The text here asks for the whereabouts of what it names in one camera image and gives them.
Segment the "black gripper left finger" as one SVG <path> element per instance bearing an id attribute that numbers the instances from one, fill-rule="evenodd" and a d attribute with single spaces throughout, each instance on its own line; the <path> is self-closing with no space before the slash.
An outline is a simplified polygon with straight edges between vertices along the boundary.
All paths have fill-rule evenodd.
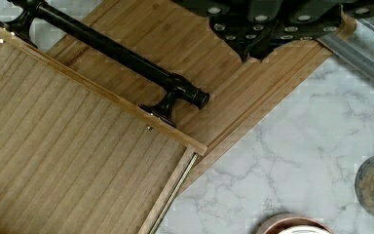
<path id="1" fill-rule="evenodd" d="M 273 23 L 252 22 L 246 17 L 218 15 L 209 19 L 209 26 L 241 59 L 264 59 L 273 49 L 269 46 Z"/>

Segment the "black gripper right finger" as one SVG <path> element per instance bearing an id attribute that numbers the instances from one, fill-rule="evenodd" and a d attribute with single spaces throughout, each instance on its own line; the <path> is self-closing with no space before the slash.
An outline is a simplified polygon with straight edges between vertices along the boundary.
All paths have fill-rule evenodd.
<path id="1" fill-rule="evenodd" d="M 249 55 L 262 60 L 292 40 L 313 40 L 341 24 L 341 4 L 252 4 L 253 27 L 261 27 Z"/>

